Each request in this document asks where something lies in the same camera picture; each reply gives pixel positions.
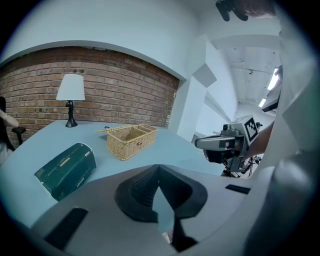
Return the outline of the black office chair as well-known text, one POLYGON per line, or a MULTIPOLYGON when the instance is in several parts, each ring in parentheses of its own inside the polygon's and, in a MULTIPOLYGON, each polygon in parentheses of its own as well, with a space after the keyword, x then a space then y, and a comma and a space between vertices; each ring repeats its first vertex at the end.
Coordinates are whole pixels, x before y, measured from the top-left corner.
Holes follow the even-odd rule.
MULTIPOLYGON (((3 96, 0 96, 0 109, 3 110, 6 113, 6 108, 7 108, 7 102, 6 99, 3 96)), ((12 127, 12 132, 15 133, 17 135, 17 139, 18 139, 18 143, 19 145, 21 145, 23 143, 22 141, 22 134, 26 132, 26 128, 19 126, 17 128, 13 128, 12 127)))

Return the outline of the person's white shirt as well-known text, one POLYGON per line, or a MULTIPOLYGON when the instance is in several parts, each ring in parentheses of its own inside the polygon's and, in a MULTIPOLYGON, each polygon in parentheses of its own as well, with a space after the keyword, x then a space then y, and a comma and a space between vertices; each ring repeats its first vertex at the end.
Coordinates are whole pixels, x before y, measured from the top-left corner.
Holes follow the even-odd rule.
POLYGON ((286 256, 317 246, 320 203, 320 65, 284 5, 246 0, 249 16, 280 23, 282 86, 273 129, 258 172, 273 167, 247 256, 286 256))

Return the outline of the person's right forearm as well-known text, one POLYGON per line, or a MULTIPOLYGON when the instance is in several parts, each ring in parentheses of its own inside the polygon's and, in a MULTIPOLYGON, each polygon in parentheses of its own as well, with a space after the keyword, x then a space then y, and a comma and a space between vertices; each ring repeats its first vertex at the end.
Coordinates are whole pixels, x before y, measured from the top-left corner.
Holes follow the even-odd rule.
POLYGON ((249 146, 249 150, 247 151, 247 154, 244 157, 245 160, 251 157, 263 154, 266 151, 266 148, 268 146, 268 143, 271 137, 274 123, 275 121, 273 121, 268 127, 266 127, 265 129, 263 129, 261 132, 258 133, 257 138, 249 146))

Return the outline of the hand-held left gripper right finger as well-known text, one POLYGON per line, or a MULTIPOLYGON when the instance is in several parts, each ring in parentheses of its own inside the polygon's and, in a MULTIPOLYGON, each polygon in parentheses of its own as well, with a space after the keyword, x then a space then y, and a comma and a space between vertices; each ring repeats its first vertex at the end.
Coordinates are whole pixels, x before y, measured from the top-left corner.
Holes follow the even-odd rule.
POLYGON ((237 179, 159 166, 160 188, 174 210, 174 239, 160 256, 247 256, 263 203, 263 177, 237 179))

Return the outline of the white shade table lamp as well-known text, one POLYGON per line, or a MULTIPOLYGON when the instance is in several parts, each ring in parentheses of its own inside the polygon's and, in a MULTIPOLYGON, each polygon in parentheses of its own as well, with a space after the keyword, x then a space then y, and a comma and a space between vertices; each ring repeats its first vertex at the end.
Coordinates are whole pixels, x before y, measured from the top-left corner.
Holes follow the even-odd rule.
POLYGON ((67 101, 68 108, 67 128, 76 127, 78 124, 74 119, 74 101, 85 100, 84 77, 79 74, 67 73, 63 76, 57 95, 57 101, 67 101))

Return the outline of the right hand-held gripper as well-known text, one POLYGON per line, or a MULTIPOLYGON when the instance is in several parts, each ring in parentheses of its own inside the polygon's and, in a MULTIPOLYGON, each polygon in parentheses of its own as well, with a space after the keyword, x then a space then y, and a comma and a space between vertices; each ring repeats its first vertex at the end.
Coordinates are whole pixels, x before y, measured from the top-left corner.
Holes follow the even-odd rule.
POLYGON ((243 157, 258 137, 258 128, 252 114, 224 124, 221 135, 200 137, 194 141, 209 162, 223 162, 234 173, 244 172, 243 157))

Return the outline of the dark green box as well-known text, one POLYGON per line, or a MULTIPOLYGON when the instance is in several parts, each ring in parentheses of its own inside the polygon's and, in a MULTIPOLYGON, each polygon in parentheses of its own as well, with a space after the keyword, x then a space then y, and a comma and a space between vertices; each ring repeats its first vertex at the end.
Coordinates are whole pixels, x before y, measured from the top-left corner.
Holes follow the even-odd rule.
POLYGON ((93 150, 76 143, 34 173, 45 191, 57 202, 80 188, 96 170, 93 150))

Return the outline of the wicker basket with lid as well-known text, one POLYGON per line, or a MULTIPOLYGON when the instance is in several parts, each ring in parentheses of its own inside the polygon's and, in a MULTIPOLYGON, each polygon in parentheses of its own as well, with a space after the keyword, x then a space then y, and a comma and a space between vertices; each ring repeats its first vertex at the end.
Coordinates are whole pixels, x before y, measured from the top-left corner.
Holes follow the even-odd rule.
POLYGON ((156 141, 158 129, 148 124, 105 127, 96 133, 106 133, 107 149, 116 158, 126 161, 156 141))

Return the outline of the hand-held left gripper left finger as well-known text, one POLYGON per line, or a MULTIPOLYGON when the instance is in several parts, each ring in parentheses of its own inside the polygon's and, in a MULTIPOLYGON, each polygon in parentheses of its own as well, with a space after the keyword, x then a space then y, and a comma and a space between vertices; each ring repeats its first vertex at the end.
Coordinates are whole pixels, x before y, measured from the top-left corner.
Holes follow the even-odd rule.
POLYGON ((49 255, 71 256, 173 256, 175 249, 158 230, 156 222, 129 218, 116 204, 118 185, 147 169, 130 169, 88 182, 48 209, 32 226, 49 255), (85 217, 62 250, 51 245, 56 230, 63 235, 63 219, 72 210, 86 210, 85 217))

